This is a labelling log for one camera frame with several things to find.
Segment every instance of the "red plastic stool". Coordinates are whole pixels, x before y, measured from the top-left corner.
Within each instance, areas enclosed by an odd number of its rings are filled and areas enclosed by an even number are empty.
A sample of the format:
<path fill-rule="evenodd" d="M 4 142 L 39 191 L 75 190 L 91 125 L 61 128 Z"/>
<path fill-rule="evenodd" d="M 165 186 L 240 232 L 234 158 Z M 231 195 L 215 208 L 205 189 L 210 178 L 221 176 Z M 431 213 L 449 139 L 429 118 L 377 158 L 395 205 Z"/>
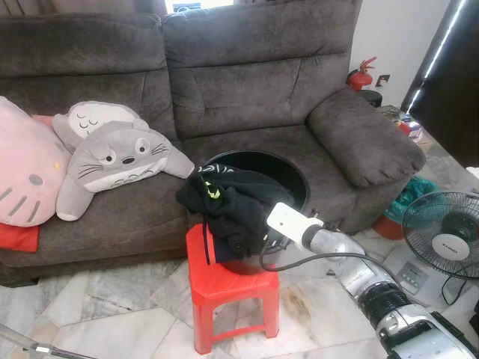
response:
<path fill-rule="evenodd" d="M 209 353 L 214 342 L 253 331 L 265 331 L 266 337 L 276 337 L 279 329 L 278 273 L 265 271 L 260 274 L 241 275 L 228 271 L 215 261 L 213 236 L 209 230 L 207 242 L 209 265 L 205 255 L 203 225 L 196 224 L 186 234 L 196 351 L 200 354 Z M 248 298 L 263 299 L 263 324 L 213 335 L 215 308 Z"/>

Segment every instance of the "fire extinguisher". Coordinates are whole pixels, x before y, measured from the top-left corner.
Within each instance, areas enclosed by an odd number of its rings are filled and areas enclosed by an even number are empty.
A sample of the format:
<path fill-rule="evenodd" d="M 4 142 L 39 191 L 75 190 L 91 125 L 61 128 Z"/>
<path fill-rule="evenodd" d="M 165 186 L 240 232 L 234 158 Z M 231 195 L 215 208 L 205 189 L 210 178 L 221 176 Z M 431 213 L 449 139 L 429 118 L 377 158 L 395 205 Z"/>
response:
<path fill-rule="evenodd" d="M 367 73 L 367 69 L 373 69 L 374 67 L 369 66 L 371 62 L 376 60 L 377 57 L 374 56 L 369 60 L 364 60 L 359 65 L 359 70 L 353 70 L 347 76 L 347 84 L 353 88 L 353 90 L 359 91 L 363 86 L 369 85 L 373 82 L 373 76 Z"/>

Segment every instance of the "totoro eye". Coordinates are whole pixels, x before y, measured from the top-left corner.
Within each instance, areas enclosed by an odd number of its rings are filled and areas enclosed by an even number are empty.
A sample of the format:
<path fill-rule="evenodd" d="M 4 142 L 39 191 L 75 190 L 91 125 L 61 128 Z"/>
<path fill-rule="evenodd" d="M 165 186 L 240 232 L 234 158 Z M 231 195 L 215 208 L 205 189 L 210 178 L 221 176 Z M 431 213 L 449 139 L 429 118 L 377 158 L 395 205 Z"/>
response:
<path fill-rule="evenodd" d="M 117 159 L 117 154 L 114 152 L 114 150 L 110 150 L 109 154 L 105 156 L 104 159 L 100 160 L 100 163 L 102 165 L 112 165 L 115 163 L 115 160 Z"/>
<path fill-rule="evenodd" d="M 136 140 L 135 151 L 137 153 L 148 153 L 150 151 L 150 142 L 146 138 Z"/>

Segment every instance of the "red cushion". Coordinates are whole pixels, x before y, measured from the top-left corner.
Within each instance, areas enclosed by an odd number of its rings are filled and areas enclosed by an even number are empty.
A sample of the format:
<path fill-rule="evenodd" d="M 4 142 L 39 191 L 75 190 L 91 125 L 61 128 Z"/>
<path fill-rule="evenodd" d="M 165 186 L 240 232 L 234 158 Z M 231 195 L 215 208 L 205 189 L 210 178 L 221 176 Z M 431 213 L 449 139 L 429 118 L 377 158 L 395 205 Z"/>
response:
<path fill-rule="evenodd" d="M 40 227 L 15 227 L 0 223 L 0 248 L 36 252 Z"/>

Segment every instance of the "gray fabric sofa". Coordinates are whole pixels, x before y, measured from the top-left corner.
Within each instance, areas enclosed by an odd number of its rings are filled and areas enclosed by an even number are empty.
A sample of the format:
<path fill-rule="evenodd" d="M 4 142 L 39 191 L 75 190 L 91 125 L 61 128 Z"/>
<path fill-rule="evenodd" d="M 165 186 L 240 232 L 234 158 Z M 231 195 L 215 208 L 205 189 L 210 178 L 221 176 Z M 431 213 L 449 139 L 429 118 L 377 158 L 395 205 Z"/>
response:
<path fill-rule="evenodd" d="M 0 19 L 0 95 L 31 114 L 96 99 L 137 111 L 200 165 L 229 150 L 289 159 L 316 208 L 370 226 L 422 152 L 344 82 L 359 1 L 271 1 L 154 15 Z M 36 254 L 0 251 L 0 284 L 185 255 L 181 179 L 159 174 L 52 218 Z"/>

